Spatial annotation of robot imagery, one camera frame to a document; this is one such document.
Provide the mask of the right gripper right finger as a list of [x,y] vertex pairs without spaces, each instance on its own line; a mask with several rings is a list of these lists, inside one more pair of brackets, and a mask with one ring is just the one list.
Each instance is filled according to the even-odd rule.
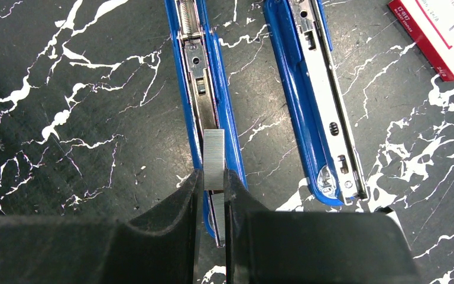
[[272,211],[223,178],[228,283],[420,283],[398,224],[384,211]]

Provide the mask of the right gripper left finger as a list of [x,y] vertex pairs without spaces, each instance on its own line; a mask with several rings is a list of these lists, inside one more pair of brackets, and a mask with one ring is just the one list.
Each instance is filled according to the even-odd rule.
[[192,283],[203,173],[142,215],[0,216],[0,283]]

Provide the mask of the grey staple strip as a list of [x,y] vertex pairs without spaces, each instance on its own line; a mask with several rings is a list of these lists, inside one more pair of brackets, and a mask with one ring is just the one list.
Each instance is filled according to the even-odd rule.
[[215,232],[215,240],[217,247],[225,246],[225,206],[224,193],[214,193],[210,196],[212,222]]
[[206,191],[222,191],[225,171],[225,131],[205,129],[203,132],[203,172]]

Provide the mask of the small red staple box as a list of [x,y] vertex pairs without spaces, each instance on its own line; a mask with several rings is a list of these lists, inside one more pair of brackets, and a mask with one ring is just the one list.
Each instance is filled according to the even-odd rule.
[[454,81],[454,1],[395,0],[388,7],[442,80]]

